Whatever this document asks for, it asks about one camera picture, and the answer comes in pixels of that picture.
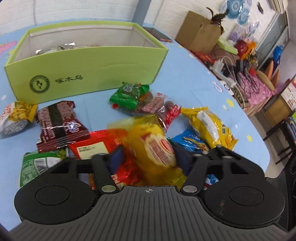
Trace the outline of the yellow chips bag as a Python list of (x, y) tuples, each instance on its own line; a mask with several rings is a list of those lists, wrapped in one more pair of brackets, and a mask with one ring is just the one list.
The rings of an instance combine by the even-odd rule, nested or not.
[(188, 119), (192, 128), (208, 147), (213, 149), (220, 145), (231, 151), (234, 150), (238, 140), (234, 138), (229, 127), (208, 107), (181, 108), (181, 114)]

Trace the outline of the yellow orange snack bag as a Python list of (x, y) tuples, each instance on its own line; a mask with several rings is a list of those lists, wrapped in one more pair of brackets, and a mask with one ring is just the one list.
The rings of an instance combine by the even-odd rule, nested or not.
[(144, 184), (182, 187), (186, 176), (177, 165), (175, 152), (157, 116), (125, 118), (109, 123), (107, 130), (132, 154)]

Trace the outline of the clear red jujube bag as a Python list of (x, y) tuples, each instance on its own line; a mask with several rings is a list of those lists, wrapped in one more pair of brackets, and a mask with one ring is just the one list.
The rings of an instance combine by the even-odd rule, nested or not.
[(135, 112), (156, 115), (160, 125), (167, 131), (173, 120), (180, 115), (181, 105), (163, 93), (148, 91), (138, 101)]

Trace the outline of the green white snack bag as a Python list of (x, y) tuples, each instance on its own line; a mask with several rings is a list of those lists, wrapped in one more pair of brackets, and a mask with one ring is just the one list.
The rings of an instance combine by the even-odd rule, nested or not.
[(23, 156), (18, 187), (23, 187), (68, 156), (69, 150), (67, 148), (44, 153), (39, 153), (38, 151), (25, 153)]

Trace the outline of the red snack bag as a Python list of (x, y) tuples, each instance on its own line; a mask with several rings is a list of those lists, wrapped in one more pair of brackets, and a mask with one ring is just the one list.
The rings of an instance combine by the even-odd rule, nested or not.
[(79, 160), (91, 159), (94, 155), (103, 155), (103, 160), (115, 184), (136, 186), (142, 181), (142, 174), (133, 160), (133, 155), (122, 147), (122, 142), (114, 138), (107, 130), (89, 133), (89, 138), (69, 145)]

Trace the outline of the dark brown snack bag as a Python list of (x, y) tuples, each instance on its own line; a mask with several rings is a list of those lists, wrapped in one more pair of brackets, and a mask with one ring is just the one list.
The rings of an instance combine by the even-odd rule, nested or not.
[(77, 119), (74, 108), (73, 101), (63, 100), (37, 112), (36, 122), (41, 127), (38, 152), (62, 149), (90, 137), (89, 130)]

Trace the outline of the blue snack packet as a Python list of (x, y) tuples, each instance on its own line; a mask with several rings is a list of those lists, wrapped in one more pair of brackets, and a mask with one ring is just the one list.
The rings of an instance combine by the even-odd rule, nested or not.
[(183, 133), (170, 139), (169, 142), (173, 147), (177, 148), (175, 151), (177, 163), (186, 176), (188, 176), (191, 172), (195, 161), (184, 159), (181, 151), (185, 150), (185, 154), (189, 153), (200, 155), (210, 151), (210, 148), (207, 146), (207, 144), (191, 129), (186, 129)]

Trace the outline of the white yellow snack bag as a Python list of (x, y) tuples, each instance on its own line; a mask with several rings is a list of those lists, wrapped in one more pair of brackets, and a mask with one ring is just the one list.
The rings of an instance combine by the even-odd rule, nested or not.
[(34, 121), (38, 105), (22, 101), (8, 104), (1, 115), (1, 135), (12, 135), (22, 131)]

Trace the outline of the green snack packet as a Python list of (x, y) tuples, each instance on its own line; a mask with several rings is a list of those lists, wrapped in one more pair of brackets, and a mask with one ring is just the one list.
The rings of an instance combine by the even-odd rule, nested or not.
[(143, 95), (149, 91), (147, 84), (131, 84), (123, 82), (122, 86), (110, 97), (109, 101), (121, 108), (136, 110)]

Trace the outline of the white power strip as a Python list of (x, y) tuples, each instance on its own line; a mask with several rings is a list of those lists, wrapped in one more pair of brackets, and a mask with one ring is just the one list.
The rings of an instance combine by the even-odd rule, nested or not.
[(216, 75), (216, 77), (218, 77), (220, 80), (225, 81), (231, 88), (233, 88), (236, 86), (237, 82), (230, 77), (226, 77), (222, 73), (223, 65), (223, 62), (218, 60), (214, 62), (213, 66), (210, 69)]

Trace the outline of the green cardboard storage box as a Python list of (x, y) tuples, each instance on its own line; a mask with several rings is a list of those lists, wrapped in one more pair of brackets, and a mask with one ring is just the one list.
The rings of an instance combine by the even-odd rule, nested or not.
[[(85, 48), (35, 54), (70, 42)], [(4, 70), (17, 100), (39, 104), (115, 89), (123, 82), (151, 84), (167, 53), (136, 23), (62, 22), (27, 30)]]

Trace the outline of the silver snack packet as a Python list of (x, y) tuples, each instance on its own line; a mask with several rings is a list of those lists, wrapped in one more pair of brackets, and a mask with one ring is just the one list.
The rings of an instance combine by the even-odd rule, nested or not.
[(85, 46), (76, 45), (74, 42), (70, 42), (70, 43), (65, 43), (63, 45), (58, 45), (56, 47), (50, 47), (47, 49), (38, 49), (35, 51), (35, 54), (36, 55), (49, 54), (49, 53), (65, 51), (65, 50), (72, 50), (72, 49), (79, 49), (79, 48), (85, 48)]

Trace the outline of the brown cardboard box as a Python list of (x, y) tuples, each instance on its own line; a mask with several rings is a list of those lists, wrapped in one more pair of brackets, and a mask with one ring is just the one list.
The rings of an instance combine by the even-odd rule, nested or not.
[(210, 54), (223, 33), (210, 19), (188, 11), (175, 41), (192, 52)]

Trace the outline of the smartphone with red case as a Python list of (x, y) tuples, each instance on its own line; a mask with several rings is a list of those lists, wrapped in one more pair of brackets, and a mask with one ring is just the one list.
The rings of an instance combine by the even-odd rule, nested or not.
[(159, 30), (152, 27), (144, 27), (144, 29), (149, 32), (152, 36), (162, 42), (172, 42), (172, 39), (160, 32)]

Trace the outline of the blue paper wall decorations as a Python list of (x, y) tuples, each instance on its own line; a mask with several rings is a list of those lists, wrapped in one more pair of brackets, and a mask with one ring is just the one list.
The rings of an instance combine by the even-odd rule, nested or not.
[(249, 22), (252, 0), (227, 0), (221, 3), (219, 12), (229, 10), (227, 17), (236, 20), (239, 25), (246, 25)]

